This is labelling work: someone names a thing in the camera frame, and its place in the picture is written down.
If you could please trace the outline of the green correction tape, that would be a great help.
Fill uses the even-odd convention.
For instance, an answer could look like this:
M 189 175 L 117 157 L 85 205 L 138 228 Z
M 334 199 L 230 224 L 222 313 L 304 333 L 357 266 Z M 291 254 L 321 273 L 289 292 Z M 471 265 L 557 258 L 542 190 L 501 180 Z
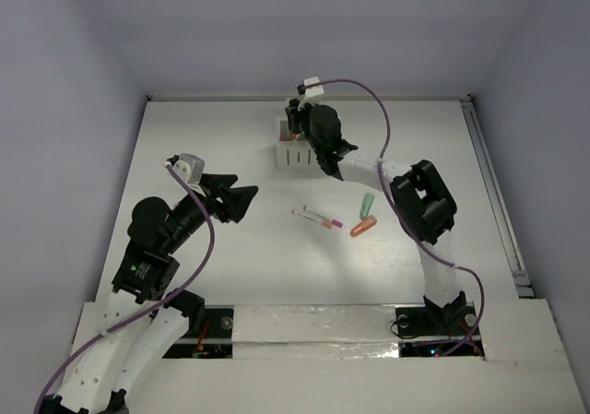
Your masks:
M 372 211 L 372 205 L 374 202 L 374 194 L 373 193 L 366 193 L 362 199 L 361 207 L 360 207 L 360 219 L 366 219 L 369 217 Z

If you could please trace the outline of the white marker purple cap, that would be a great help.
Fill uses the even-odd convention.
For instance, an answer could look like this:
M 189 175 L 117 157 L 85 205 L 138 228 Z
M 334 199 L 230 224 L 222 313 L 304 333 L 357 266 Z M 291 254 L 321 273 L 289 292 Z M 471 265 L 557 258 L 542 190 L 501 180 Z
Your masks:
M 342 222 L 340 222 L 339 220 L 337 220 L 337 219 L 331 219 L 331 218 L 329 218 L 329 217 L 326 217 L 326 216 L 324 216 L 324 215 L 322 215 L 322 214 L 318 213 L 317 211 L 315 211 L 315 210 L 311 209 L 311 208 L 310 208 L 310 207 L 308 207 L 308 206 L 304 206 L 304 207 L 303 207 L 303 210 L 304 210 L 305 212 L 307 212 L 308 214 L 310 214 L 310 215 L 312 215 L 312 216 L 314 216 L 314 217 L 317 217 L 318 219 L 321 219 L 321 220 L 328 221 L 328 222 L 329 222 L 329 223 L 331 223 L 333 226 L 335 226 L 335 227 L 337 227 L 337 228 L 339 228 L 339 229 L 342 229 L 342 228 L 343 228 L 343 226 L 344 226 L 344 224 L 343 224 Z

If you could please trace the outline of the white marker salmon cap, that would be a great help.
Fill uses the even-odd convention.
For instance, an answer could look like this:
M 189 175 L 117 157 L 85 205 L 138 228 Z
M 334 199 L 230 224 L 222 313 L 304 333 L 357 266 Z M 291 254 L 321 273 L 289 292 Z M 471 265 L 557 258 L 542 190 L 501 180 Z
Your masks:
M 324 219 L 324 218 L 320 218 L 318 216 L 315 216 L 313 214 L 310 214 L 308 212 L 305 212 L 304 210 L 298 210 L 298 209 L 292 209 L 291 213 L 294 216 L 298 216 L 300 218 L 303 219 L 307 219 L 309 221 L 312 221 L 318 225 L 321 225 L 324 228 L 328 228 L 328 229 L 332 229 L 333 228 L 333 223 L 328 220 L 328 219 Z

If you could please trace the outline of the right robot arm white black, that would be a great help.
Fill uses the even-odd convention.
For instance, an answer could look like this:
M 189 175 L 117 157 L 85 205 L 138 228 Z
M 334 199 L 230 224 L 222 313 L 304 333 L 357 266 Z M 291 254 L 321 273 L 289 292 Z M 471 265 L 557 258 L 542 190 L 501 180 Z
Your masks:
M 328 105 L 291 99 L 285 112 L 290 132 L 303 136 L 324 174 L 385 195 L 419 250 L 425 279 L 420 310 L 426 326 L 436 333 L 448 331 L 466 307 L 466 296 L 451 259 L 457 204 L 436 167 L 428 160 L 394 163 L 359 150 L 342 137 L 338 113 Z

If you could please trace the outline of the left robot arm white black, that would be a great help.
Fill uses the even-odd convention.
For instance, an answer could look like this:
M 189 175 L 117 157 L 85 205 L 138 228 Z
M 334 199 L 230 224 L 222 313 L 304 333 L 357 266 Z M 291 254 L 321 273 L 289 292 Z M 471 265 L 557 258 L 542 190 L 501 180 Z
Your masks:
M 170 288 L 180 266 L 173 255 L 200 227 L 243 219 L 259 189 L 238 187 L 237 180 L 234 174 L 204 174 L 200 193 L 181 184 L 187 194 L 175 207 L 155 196 L 135 205 L 129 243 L 96 333 L 55 373 L 71 372 L 59 388 L 44 387 L 35 412 L 126 413 L 170 347 L 206 330 L 204 299 L 186 285 Z

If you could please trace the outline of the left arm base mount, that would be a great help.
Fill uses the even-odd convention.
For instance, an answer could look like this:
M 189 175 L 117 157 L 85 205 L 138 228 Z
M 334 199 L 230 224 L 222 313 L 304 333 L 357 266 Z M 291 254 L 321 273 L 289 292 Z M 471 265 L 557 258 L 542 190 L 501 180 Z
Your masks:
M 233 306 L 207 306 L 200 330 L 184 335 L 176 344 L 190 348 L 194 359 L 230 359 L 233 327 Z

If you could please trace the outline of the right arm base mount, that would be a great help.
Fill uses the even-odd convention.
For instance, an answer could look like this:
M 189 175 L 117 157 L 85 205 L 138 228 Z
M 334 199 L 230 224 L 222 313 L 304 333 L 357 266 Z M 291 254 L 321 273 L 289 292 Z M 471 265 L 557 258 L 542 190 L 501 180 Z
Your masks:
M 395 309 L 390 331 L 399 339 L 401 358 L 438 358 L 454 348 L 476 322 L 472 305 L 464 308 L 446 325 L 432 321 L 425 307 L 402 306 Z

